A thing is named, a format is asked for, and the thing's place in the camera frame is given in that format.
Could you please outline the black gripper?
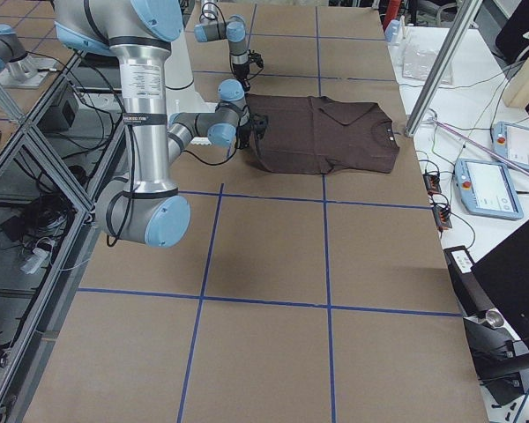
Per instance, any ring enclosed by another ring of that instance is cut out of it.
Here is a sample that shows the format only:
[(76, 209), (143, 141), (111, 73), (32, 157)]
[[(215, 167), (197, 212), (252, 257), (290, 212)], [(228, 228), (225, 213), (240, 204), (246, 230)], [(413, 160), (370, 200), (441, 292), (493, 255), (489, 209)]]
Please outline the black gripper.
[(250, 73), (250, 65), (248, 63), (241, 63), (231, 64), (231, 71), (234, 76), (234, 78), (241, 84), (242, 89), (244, 91), (250, 90), (250, 81), (249, 81), (249, 73)]
[(243, 150), (250, 147), (250, 143), (257, 141), (258, 119), (251, 116), (249, 120), (237, 129), (237, 148)]

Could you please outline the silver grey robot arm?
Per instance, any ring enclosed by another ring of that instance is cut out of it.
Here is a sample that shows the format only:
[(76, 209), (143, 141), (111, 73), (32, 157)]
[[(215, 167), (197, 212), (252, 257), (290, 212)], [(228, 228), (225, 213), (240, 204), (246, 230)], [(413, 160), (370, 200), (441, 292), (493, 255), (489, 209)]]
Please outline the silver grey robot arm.
[(194, 25), (197, 42), (227, 41), (229, 66), (244, 92), (250, 90), (250, 50), (246, 24), (240, 15), (225, 19), (216, 1), (202, 1), (198, 23)]
[(193, 85), (176, 1), (58, 1), (57, 37), (86, 53), (119, 62), (123, 124), (130, 171), (102, 190), (95, 206), (99, 227), (116, 240), (168, 248), (190, 223), (190, 205), (170, 175), (171, 164), (197, 137), (228, 147), (249, 129), (245, 94), (250, 52), (241, 16), (218, 18), (203, 4), (198, 41), (225, 40), (233, 76), (218, 89), (209, 110)]

